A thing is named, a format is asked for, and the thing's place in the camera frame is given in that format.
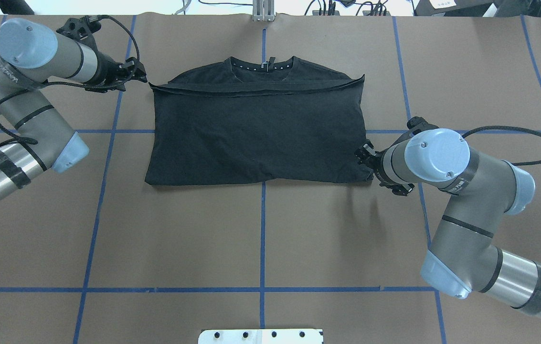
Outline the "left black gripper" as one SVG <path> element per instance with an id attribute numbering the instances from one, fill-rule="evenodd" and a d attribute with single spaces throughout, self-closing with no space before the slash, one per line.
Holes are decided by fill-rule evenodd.
<path id="1" fill-rule="evenodd" d="M 90 92 L 126 91 L 126 82 L 134 80 L 147 83 L 147 73 L 137 57 L 129 57 L 118 63 L 104 53 L 97 55 L 98 69 L 93 78 L 84 82 L 84 90 Z"/>

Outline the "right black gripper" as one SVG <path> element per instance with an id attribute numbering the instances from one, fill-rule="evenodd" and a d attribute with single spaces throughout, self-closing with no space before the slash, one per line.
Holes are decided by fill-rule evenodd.
<path id="1" fill-rule="evenodd" d="M 394 178 L 390 178 L 385 170 L 383 159 L 387 150 L 376 151 L 370 140 L 355 150 L 354 154 L 358 159 L 359 165 L 365 165 L 373 172 L 373 176 L 378 179 L 379 186 L 390 189 L 394 195 L 408 196 L 414 189 L 412 183 L 397 182 Z"/>

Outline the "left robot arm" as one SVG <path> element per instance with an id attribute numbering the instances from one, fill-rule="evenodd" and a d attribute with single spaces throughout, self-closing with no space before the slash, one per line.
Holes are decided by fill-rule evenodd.
<path id="1" fill-rule="evenodd" d="M 89 147 L 43 95 L 50 86 L 89 92 L 125 91 L 131 80 L 147 82 L 133 33 L 135 56 L 117 62 L 100 52 L 94 33 L 109 15 L 69 18 L 50 29 L 25 18 L 0 26 L 0 201 L 51 169 L 63 173 L 89 154 Z"/>

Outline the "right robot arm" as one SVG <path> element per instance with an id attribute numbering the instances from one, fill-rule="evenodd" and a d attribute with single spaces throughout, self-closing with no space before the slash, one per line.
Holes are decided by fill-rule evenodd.
<path id="1" fill-rule="evenodd" d="M 541 318 L 541 263 L 492 244 L 502 218 L 532 201 L 536 183 L 528 172 L 436 127 L 413 128 L 382 151 L 366 141 L 355 156 L 393 194 L 425 183 L 450 195 L 421 267 L 427 284 L 458 299 L 480 292 Z"/>

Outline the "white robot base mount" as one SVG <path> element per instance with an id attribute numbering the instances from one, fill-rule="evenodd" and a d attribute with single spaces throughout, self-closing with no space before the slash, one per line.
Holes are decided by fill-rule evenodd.
<path id="1" fill-rule="evenodd" d="M 199 344 L 324 344 L 322 329 L 211 329 L 204 330 Z"/>

